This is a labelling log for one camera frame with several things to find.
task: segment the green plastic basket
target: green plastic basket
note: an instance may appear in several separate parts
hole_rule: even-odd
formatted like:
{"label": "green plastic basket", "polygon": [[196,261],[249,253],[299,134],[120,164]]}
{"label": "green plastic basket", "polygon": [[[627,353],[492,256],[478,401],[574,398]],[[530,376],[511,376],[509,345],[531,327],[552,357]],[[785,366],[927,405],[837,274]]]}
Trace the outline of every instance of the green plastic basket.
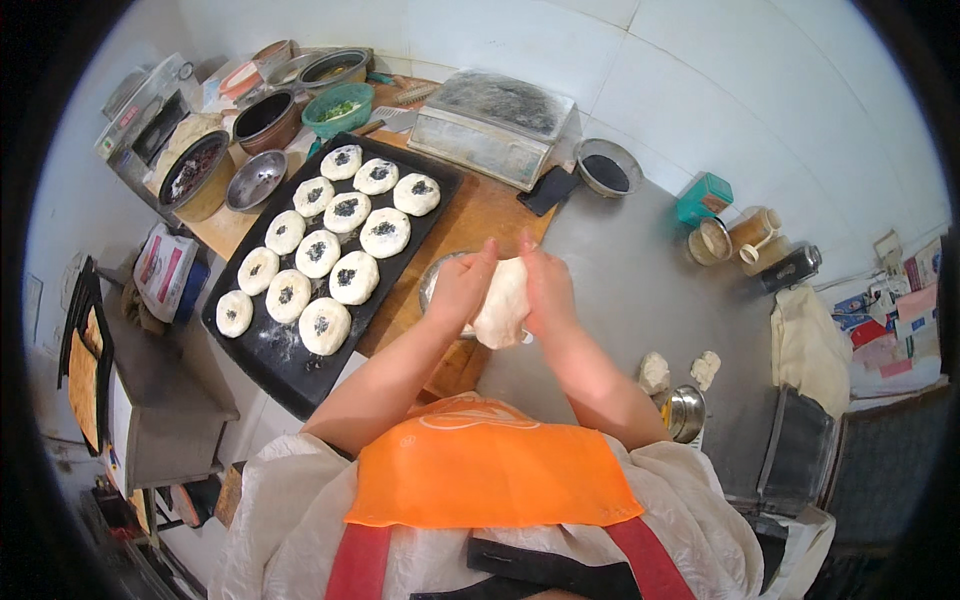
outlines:
{"label": "green plastic basket", "polygon": [[[360,108],[327,121],[316,120],[320,115],[347,100],[359,102]],[[314,98],[313,101],[303,109],[303,113],[300,114],[300,120],[303,125],[312,129],[313,133],[318,137],[330,139],[339,132],[350,132],[367,123],[370,119],[372,103],[372,85],[337,85]]]}

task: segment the wooden countertop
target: wooden countertop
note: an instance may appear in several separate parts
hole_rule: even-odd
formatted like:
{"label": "wooden countertop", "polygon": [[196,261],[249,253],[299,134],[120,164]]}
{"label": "wooden countertop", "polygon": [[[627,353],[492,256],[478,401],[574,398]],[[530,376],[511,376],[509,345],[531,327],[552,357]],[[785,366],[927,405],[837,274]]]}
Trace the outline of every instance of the wooden countertop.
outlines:
{"label": "wooden countertop", "polygon": [[[413,78],[403,80],[408,84],[423,82]],[[373,87],[376,90],[373,99],[375,108],[396,106],[393,97],[400,91],[399,87],[385,84],[374,84]],[[421,105],[416,103],[407,108],[419,108]],[[371,139],[415,152],[406,147],[409,136],[409,132],[384,130],[368,135]],[[250,158],[236,144],[230,147],[230,153],[237,165]],[[291,165],[287,171],[288,177],[305,160],[305,156],[299,154],[302,153],[288,153]],[[464,181],[456,196],[423,240],[360,338],[356,350],[364,356],[373,356],[420,320],[420,277],[437,258],[456,251],[479,251],[488,237],[495,237],[499,241],[500,258],[510,258],[517,255],[517,238],[524,227],[529,227],[537,240],[541,240],[546,232],[555,209],[537,217],[517,201],[519,190],[516,188],[480,173],[461,169]],[[186,225],[216,253],[229,259],[258,216],[233,212],[224,205],[205,221]],[[475,340],[458,340],[444,355],[440,366],[424,387],[421,399],[429,401],[472,390],[489,357],[490,351]]]}

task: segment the red apron strap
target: red apron strap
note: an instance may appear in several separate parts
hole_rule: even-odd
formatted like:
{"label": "red apron strap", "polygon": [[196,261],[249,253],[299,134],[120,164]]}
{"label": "red apron strap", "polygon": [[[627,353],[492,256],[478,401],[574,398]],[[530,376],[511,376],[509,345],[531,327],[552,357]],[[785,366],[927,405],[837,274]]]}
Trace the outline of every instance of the red apron strap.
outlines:
{"label": "red apron strap", "polygon": [[380,600],[391,530],[347,524],[333,558],[324,600]]}
{"label": "red apron strap", "polygon": [[627,555],[643,600],[694,600],[666,548],[639,516],[604,529]]}

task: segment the hand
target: hand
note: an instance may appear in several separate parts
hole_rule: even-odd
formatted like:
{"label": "hand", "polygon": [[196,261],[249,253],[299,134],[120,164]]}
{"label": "hand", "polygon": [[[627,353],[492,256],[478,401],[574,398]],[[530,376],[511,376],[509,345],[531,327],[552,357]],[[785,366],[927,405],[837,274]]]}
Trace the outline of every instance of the hand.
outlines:
{"label": "hand", "polygon": [[450,258],[440,267],[426,317],[444,332],[457,335],[480,311],[496,270],[496,240],[483,250]]}
{"label": "hand", "polygon": [[541,250],[527,228],[520,234],[520,256],[527,267],[527,330],[542,340],[575,330],[579,322],[566,263]]}

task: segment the white shirt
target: white shirt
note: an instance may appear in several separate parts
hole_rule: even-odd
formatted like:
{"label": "white shirt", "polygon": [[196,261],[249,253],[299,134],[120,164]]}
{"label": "white shirt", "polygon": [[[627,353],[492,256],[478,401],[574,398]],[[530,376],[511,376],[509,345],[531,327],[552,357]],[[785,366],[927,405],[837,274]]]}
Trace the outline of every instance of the white shirt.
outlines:
{"label": "white shirt", "polygon": [[[640,517],[697,598],[752,598],[763,557],[754,532],[727,503],[709,458],[658,442],[628,453],[604,436],[623,468]],[[320,600],[356,494],[357,464],[309,434],[282,436],[249,462],[243,493],[209,588],[209,598]],[[601,527],[415,529],[397,525],[383,598],[465,588],[491,575],[467,568],[467,539],[499,541],[598,566],[626,556]]]}

